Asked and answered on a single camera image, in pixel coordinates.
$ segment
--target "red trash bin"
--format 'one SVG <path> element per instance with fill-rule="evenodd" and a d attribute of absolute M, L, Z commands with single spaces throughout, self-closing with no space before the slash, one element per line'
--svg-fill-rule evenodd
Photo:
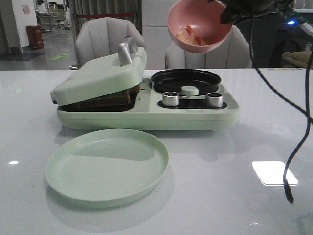
<path fill-rule="evenodd" d="M 29 47 L 32 50 L 38 50 L 44 48 L 43 37 L 41 35 L 40 25 L 29 25 L 26 26 L 28 35 Z"/>

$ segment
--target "black cable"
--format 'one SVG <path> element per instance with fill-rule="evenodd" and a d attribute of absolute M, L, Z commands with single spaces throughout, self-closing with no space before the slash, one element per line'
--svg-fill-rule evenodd
<path fill-rule="evenodd" d="M 250 42 L 249 42 L 249 49 L 250 49 L 250 57 L 251 57 L 251 61 L 252 64 L 255 68 L 255 70 L 258 72 L 259 76 L 262 78 L 262 80 L 267 84 L 267 86 L 276 94 L 278 95 L 281 99 L 283 99 L 284 101 L 286 101 L 288 104 L 290 104 L 291 106 L 293 106 L 294 108 L 296 108 L 297 110 L 299 110 L 300 112 L 302 112 L 306 117 L 307 117 L 307 128 L 306 128 L 306 132 L 302 138 L 302 140 L 299 142 L 299 144 L 296 146 L 296 148 L 293 150 L 293 152 L 290 154 L 286 164 L 285 164 L 285 169 L 284 169 L 284 174 L 283 174 L 283 184 L 284 184 L 284 190 L 285 190 L 285 195 L 287 200 L 290 203 L 293 203 L 293 196 L 292 196 L 292 192 L 291 192 L 291 188 L 288 184 L 287 181 L 287 170 L 289 168 L 289 165 L 293 159 L 293 157 L 296 155 L 297 151 L 301 148 L 301 146 L 303 145 L 303 143 L 305 142 L 305 140 L 307 139 L 310 129 L 311 129 L 311 124 L 313 125 L 313 119 L 311 117 L 311 113 L 310 113 L 310 99 L 309 99 L 309 77 L 310 77 L 310 69 L 311 69 L 311 64 L 312 64 L 312 60 L 313 60 L 313 52 L 310 55 L 308 64 L 307 64 L 307 68 L 306 68 L 306 78 L 305 78 L 305 103 L 306 103 L 306 110 L 302 109 L 300 106 L 296 105 L 295 103 L 293 103 L 292 101 L 290 101 L 289 99 L 287 99 L 286 97 L 284 97 L 282 94 L 280 94 L 268 81 L 267 79 L 263 76 L 263 74 L 261 73 L 261 71 L 258 69 L 258 67 L 255 64 L 255 61 L 253 59 L 253 49 L 252 49 L 252 35 L 253 35 L 253 26 L 254 26 L 254 8 L 252 8 L 252 15 L 251 15 L 251 26 L 250 26 Z"/>

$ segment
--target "glossy table surface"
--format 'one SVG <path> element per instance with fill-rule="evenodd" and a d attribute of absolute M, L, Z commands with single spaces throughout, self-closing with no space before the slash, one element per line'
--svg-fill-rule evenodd
<path fill-rule="evenodd" d="M 312 134 L 290 165 L 298 180 L 291 187 L 293 204 L 282 186 L 262 184 L 252 167 L 253 161 L 285 163 L 305 133 L 306 118 L 254 69 L 210 71 L 240 105 L 236 124 L 218 132 L 147 131 L 167 146 L 169 168 L 145 197 L 106 209 L 71 204 L 45 179 L 51 154 L 87 133 L 62 126 L 50 99 L 50 91 L 73 71 L 0 71 L 0 234 L 313 234 Z M 305 70 L 262 72 L 305 107 Z"/>

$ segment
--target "black nonstick pan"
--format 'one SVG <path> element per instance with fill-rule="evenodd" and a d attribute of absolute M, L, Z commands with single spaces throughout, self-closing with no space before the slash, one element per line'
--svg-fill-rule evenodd
<path fill-rule="evenodd" d="M 212 72 L 191 69 L 163 70 L 153 74 L 151 80 L 158 92 L 180 92 L 182 86 L 194 86 L 199 95 L 216 91 L 221 82 Z"/>

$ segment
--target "blue light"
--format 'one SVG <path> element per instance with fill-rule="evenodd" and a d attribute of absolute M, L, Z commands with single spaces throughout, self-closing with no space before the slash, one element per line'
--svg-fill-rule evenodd
<path fill-rule="evenodd" d="M 293 25 L 293 24 L 295 24 L 295 23 L 296 23 L 296 21 L 293 21 L 293 20 L 287 22 L 287 24 L 290 24 L 290 25 Z"/>

